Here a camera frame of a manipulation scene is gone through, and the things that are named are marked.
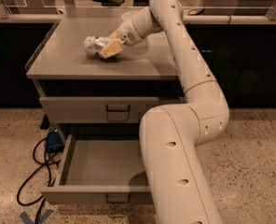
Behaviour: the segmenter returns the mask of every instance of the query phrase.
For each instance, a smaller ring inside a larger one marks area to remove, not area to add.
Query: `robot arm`
[[[219,224],[222,219],[195,147],[224,131],[228,104],[181,14],[178,0],[150,0],[150,7],[124,21],[110,39],[121,47],[132,46],[164,31],[186,98],[185,104],[150,109],[140,124],[140,145],[159,223]],[[117,53],[110,46],[103,48],[111,50],[110,55]]]

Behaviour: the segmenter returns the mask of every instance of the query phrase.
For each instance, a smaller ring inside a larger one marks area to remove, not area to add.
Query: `desk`
[[[54,187],[42,189],[50,203],[151,203],[139,122],[153,106],[184,102],[166,36],[109,60],[83,49],[86,36],[112,34],[130,10],[70,10],[27,73],[66,142]]]

